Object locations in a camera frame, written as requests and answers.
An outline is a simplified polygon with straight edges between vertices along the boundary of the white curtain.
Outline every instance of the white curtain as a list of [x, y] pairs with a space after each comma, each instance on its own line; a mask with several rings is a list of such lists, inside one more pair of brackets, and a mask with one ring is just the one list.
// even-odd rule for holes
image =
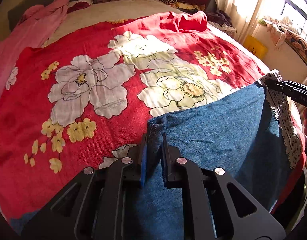
[[264, 0], [216, 0], [219, 10], [225, 11], [237, 29], [235, 40], [243, 43], [255, 30]]

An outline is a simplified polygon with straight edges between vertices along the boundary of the lace trim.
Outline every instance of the lace trim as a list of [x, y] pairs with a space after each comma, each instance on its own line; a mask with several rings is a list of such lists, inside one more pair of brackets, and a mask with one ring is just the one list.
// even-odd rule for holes
[[260, 85], [266, 87], [266, 100], [269, 103], [276, 120], [279, 121], [279, 127], [282, 131], [282, 137], [286, 146], [286, 154], [288, 155], [290, 168], [294, 169], [302, 154], [302, 143], [299, 135], [295, 133], [293, 128], [287, 96], [282, 92], [268, 89], [265, 84], [265, 81], [268, 79], [281, 82], [282, 77], [280, 76], [279, 71], [274, 69], [268, 74], [262, 76], [257, 81]]

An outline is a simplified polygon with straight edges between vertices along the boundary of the metal screw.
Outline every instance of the metal screw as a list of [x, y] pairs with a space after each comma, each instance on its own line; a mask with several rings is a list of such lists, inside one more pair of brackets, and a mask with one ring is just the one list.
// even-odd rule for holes
[[132, 159], [129, 158], [129, 157], [124, 157], [124, 158], [121, 159], [121, 161], [124, 164], [128, 164], [128, 163], [132, 162]]
[[179, 164], [186, 164], [187, 163], [187, 159], [185, 159], [185, 158], [178, 158], [177, 159], [177, 162], [179, 163]]
[[83, 173], [86, 174], [86, 175], [89, 175], [89, 174], [93, 173], [93, 168], [87, 167], [83, 170]]
[[224, 169], [223, 168], [216, 168], [215, 169], [215, 173], [217, 173], [218, 175], [223, 175], [224, 174]]

